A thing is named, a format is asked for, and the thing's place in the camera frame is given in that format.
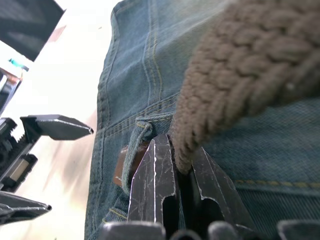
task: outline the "black panel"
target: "black panel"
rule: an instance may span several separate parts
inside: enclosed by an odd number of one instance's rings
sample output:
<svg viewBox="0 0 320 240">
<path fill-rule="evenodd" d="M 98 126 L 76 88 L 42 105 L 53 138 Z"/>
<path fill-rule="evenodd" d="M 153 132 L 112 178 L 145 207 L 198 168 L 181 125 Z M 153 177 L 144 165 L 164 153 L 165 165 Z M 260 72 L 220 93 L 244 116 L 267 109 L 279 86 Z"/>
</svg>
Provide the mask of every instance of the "black panel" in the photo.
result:
<svg viewBox="0 0 320 240">
<path fill-rule="evenodd" d="M 0 40 L 34 61 L 63 13 L 54 0 L 0 0 Z"/>
</svg>

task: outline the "denim fabric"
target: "denim fabric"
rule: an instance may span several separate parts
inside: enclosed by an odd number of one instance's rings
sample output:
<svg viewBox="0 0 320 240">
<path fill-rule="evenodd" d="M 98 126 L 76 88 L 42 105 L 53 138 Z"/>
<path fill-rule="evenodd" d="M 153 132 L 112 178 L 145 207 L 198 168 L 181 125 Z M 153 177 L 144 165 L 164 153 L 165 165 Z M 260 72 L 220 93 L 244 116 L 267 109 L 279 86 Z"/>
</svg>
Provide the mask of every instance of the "denim fabric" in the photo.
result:
<svg viewBox="0 0 320 240">
<path fill-rule="evenodd" d="M 98 85 L 85 239 L 126 221 L 126 178 L 137 144 L 169 130 L 188 61 L 231 0 L 125 0 L 111 14 L 112 38 Z M 207 152 L 234 181 L 258 229 L 280 219 L 320 218 L 320 100 L 268 109 L 215 137 Z M 118 155 L 129 145 L 122 175 Z"/>
</svg>

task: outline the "jeans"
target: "jeans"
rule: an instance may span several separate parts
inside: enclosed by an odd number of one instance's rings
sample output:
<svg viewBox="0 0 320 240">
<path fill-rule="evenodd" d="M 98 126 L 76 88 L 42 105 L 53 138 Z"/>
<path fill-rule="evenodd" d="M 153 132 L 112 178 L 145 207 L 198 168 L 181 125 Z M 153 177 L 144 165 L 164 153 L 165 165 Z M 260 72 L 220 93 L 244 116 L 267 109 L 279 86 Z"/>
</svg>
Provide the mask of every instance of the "jeans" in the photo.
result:
<svg viewBox="0 0 320 240">
<path fill-rule="evenodd" d="M 232 0 L 125 0 L 111 14 L 112 38 L 98 85 L 85 239 L 126 221 L 128 164 L 140 141 L 167 133 L 184 72 L 208 27 Z M 204 146 L 233 180 L 259 231 L 282 219 L 320 219 L 320 99 L 245 118 Z M 113 183 L 129 146 L 122 188 Z"/>
</svg>

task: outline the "leather tag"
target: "leather tag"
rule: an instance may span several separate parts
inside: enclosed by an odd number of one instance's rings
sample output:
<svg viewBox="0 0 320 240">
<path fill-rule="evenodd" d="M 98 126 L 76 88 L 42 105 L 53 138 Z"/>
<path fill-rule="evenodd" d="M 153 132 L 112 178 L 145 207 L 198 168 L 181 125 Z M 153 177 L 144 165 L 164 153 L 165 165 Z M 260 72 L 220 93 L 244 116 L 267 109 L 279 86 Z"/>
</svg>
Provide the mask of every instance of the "leather tag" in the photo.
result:
<svg viewBox="0 0 320 240">
<path fill-rule="evenodd" d="M 137 168 L 148 149 L 149 143 L 150 143 L 149 141 L 144 141 L 139 145 L 136 151 L 136 154 L 134 156 L 132 167 L 129 172 L 130 181 L 132 180 L 135 172 L 137 171 Z M 115 171 L 114 171 L 113 182 L 120 187 L 122 187 L 122 182 L 121 182 L 122 171 L 124 169 L 124 162 L 125 162 L 127 153 L 128 153 L 128 146 L 125 146 L 124 148 L 121 149 L 119 153 L 118 162 L 116 164 Z"/>
</svg>

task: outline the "scratched metal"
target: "scratched metal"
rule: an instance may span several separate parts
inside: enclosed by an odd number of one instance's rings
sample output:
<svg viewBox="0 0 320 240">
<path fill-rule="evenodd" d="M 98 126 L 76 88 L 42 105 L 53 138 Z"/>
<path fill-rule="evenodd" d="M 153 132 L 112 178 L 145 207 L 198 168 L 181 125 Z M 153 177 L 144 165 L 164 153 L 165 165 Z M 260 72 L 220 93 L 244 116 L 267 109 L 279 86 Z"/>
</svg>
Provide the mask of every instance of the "scratched metal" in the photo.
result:
<svg viewBox="0 0 320 240">
<path fill-rule="evenodd" d="M 203 148 L 196 152 L 194 159 L 192 166 L 198 188 L 196 191 L 202 203 L 213 201 L 218 204 L 224 221 L 254 229 L 254 223 L 228 175 Z"/>
<path fill-rule="evenodd" d="M 171 145 L 167 135 L 162 134 L 151 140 L 132 178 L 128 221 L 158 222 L 167 234 L 172 234 L 178 229 L 177 191 Z"/>
</svg>

